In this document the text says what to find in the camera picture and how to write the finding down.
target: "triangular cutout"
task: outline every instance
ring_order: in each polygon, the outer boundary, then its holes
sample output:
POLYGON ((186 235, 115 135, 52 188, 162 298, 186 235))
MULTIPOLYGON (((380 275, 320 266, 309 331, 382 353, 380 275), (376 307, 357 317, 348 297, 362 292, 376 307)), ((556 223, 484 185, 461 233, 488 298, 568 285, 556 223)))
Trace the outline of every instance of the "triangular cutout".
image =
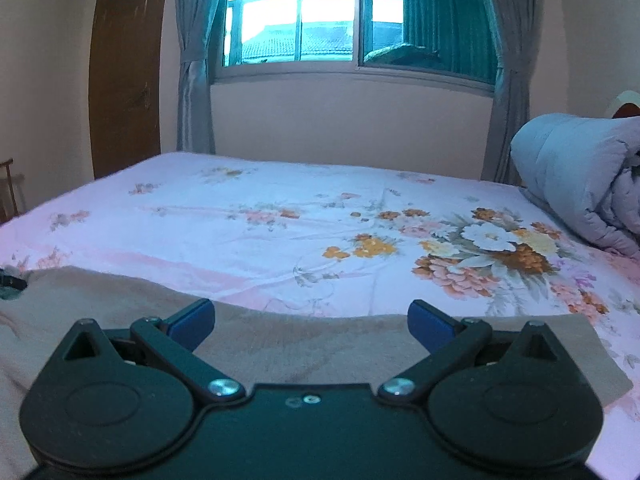
POLYGON ((557 361, 558 356, 554 354, 554 351, 550 348, 546 339, 540 334, 534 334, 529 340, 529 344, 524 351, 526 357, 533 357, 534 359, 544 359, 546 361, 557 361))
POLYGON ((87 332, 82 332, 71 345, 65 355, 65 361, 84 359, 85 357, 96 357, 98 353, 92 343, 91 336, 87 332))

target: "roof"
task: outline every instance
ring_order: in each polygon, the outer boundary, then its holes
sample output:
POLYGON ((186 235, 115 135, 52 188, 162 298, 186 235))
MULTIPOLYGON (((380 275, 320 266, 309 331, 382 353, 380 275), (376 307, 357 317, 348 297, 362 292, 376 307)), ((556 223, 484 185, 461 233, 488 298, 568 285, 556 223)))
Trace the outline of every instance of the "roof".
MULTIPOLYGON (((302 56, 350 56, 353 22, 303 23, 302 56)), ((242 61, 294 56, 296 25, 268 25, 242 44, 242 61)), ((402 23, 373 23, 373 49, 402 41, 402 23)))

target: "door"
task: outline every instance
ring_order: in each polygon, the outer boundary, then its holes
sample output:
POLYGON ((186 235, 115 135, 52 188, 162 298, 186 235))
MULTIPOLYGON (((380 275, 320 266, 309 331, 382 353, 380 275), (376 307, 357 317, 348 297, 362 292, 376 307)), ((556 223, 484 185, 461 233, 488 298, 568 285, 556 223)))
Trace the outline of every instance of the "door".
POLYGON ((97 0, 89 63, 94 176, 160 153, 164 0, 97 0))

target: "wall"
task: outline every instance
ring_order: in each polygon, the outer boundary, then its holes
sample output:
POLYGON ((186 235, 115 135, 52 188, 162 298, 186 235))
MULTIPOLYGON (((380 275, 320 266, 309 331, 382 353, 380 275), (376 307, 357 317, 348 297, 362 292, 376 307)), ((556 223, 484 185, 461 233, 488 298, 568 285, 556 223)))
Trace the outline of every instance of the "wall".
POLYGON ((625 90, 640 91, 640 0, 562 0, 568 109, 604 117, 625 90))
POLYGON ((0 158, 21 209, 92 177, 88 61, 95 0, 0 0, 0 158))
MULTIPOLYGON (((561 0, 543 0, 532 116, 566 111, 561 0)), ((167 0, 161 48, 161 144, 175 149, 179 48, 167 0)), ((492 100, 417 84, 307 75, 211 88, 218 154, 356 164, 479 178, 492 100)))

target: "bed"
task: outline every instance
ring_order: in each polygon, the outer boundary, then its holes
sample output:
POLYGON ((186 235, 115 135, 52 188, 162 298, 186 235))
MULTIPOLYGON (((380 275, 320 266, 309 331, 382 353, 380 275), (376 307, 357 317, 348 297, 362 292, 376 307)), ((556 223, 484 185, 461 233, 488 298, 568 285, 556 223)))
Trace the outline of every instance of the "bed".
POLYGON ((640 473, 640 266, 516 187, 170 153, 2 226, 0 266, 77 266, 301 316, 405 314, 415 298, 452 316, 582 313, 634 384, 606 407, 589 465, 640 473))

